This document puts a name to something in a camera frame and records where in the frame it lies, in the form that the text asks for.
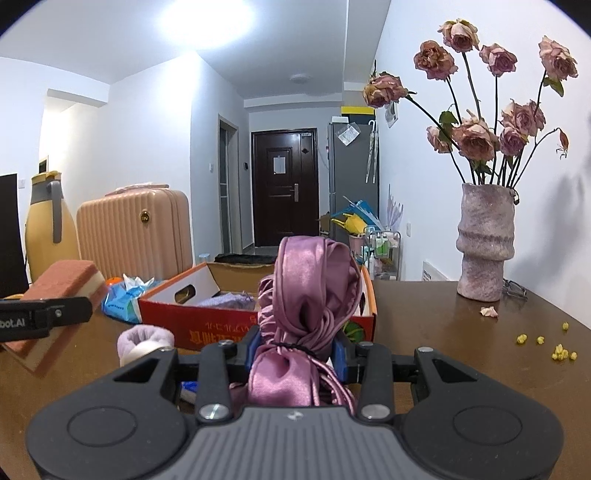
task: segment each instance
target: metal screw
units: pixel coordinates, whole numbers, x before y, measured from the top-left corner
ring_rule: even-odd
[[[230,410],[225,405],[210,403],[209,405],[201,407],[199,415],[206,420],[223,420],[230,415]]]
[[[374,403],[361,409],[361,415],[368,420],[382,420],[390,415],[390,409],[386,405]]]
[[[291,421],[298,421],[299,419],[304,418],[304,414],[300,411],[294,410],[287,416],[287,418]]]

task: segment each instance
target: rose leaf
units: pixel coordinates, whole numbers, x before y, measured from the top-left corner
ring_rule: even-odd
[[[439,115],[439,123],[441,125],[444,124],[458,124],[459,122],[456,119],[456,116],[451,113],[449,110],[444,110],[443,112],[441,112],[441,115]]]
[[[564,96],[564,87],[562,86],[562,82],[560,80],[552,80],[549,77],[544,79],[544,86],[550,86],[552,90],[558,93],[561,97]]]

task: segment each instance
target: box handle hole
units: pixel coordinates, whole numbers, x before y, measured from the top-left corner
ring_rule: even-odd
[[[195,287],[187,285],[174,294],[174,301],[179,305],[183,305],[191,300],[196,294]]]

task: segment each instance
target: paper notice on door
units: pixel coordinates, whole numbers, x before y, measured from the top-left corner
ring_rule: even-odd
[[[285,173],[285,157],[273,158],[273,173]]]

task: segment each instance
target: wooden table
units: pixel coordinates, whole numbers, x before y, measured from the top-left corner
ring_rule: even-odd
[[[551,478],[591,478],[591,330],[531,292],[527,301],[506,297],[495,304],[495,320],[480,315],[484,304],[458,296],[453,282],[377,281],[374,290],[376,342],[404,355],[431,346],[551,408],[565,434]],[[517,345],[522,333],[527,342]],[[536,344],[538,336],[544,345]],[[559,343],[579,354],[576,362],[552,360]],[[408,411],[410,389],[397,384],[395,400],[397,412]]]
[[[41,380],[7,352],[0,353],[0,466],[11,480],[39,478],[25,448],[25,431],[33,415],[118,368],[117,338],[127,328],[101,314],[94,315]]]
[[[376,341],[412,355],[431,346],[550,407],[562,422],[566,442],[552,479],[586,480],[591,472],[591,331],[536,295],[527,302],[504,299],[499,319],[480,315],[481,304],[455,293],[455,283],[375,282]],[[570,323],[568,333],[561,329]],[[11,480],[38,479],[27,455],[24,432],[48,403],[119,366],[116,340],[127,325],[95,315],[43,380],[0,353],[0,465]],[[515,338],[526,333],[525,345]],[[536,345],[543,335],[544,345]],[[579,353],[576,362],[550,355],[562,343]],[[397,384],[397,411],[412,407],[410,389]]]

